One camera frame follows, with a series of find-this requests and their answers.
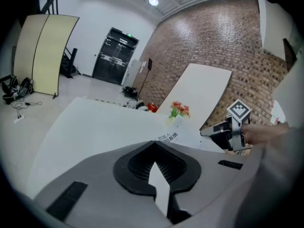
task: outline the brick wall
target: brick wall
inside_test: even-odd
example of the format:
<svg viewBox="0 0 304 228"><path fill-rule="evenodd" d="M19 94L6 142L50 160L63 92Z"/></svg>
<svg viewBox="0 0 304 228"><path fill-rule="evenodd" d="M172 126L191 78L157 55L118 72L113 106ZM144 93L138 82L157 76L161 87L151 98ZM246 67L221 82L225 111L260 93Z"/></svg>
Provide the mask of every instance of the brick wall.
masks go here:
<svg viewBox="0 0 304 228"><path fill-rule="evenodd" d="M220 67L232 76L204 127L223 121L236 99L252 108L252 123L270 124L271 93L287 68L261 48L259 22L257 0L212 0L169 17L155 29L140 58L153 60L140 98L160 106L189 63ZM141 87L146 73L147 68L137 75L134 87Z"/></svg>

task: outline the concrete floor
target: concrete floor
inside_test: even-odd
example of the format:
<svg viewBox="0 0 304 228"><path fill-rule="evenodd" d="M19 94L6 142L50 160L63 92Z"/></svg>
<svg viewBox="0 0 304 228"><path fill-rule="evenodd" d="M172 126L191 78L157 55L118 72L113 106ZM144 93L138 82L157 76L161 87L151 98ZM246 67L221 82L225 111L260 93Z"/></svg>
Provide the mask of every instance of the concrete floor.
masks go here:
<svg viewBox="0 0 304 228"><path fill-rule="evenodd" d="M42 105L21 110L25 119L16 124L13 122L17 118L16 110L4 102L0 104L0 160L12 186L25 193L32 163L46 133L76 97L126 104L129 99L121 94L121 90L119 85L94 78L60 76L58 97L53 100L51 95L29 95L25 102L41 101Z"/></svg>

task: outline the glass door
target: glass door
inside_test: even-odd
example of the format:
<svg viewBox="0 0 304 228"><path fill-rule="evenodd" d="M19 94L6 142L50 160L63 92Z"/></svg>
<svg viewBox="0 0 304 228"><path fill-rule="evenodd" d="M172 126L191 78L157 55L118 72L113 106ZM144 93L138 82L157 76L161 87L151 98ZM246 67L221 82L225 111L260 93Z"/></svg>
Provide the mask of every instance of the glass door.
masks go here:
<svg viewBox="0 0 304 228"><path fill-rule="evenodd" d="M107 38L97 59L93 77L120 85L133 49Z"/></svg>

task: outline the power strip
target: power strip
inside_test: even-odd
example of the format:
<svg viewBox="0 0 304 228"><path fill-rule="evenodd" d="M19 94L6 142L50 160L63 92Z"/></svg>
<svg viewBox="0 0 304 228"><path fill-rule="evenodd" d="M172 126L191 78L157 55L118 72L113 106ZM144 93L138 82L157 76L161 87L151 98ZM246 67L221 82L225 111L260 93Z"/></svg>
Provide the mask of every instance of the power strip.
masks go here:
<svg viewBox="0 0 304 228"><path fill-rule="evenodd" d="M17 118L14 120L14 124L16 124L17 122L20 122L21 120L23 120L25 118L24 115L22 115L21 117Z"/></svg>

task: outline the ceiling light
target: ceiling light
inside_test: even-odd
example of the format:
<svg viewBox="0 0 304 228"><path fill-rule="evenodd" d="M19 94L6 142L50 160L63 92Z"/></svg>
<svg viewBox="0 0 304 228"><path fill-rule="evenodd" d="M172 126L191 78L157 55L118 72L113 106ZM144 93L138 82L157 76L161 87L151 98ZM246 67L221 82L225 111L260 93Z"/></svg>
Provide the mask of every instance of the ceiling light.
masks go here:
<svg viewBox="0 0 304 228"><path fill-rule="evenodd" d="M152 6L157 6L157 5L158 5L158 0L149 0L149 3L150 3Z"/></svg>

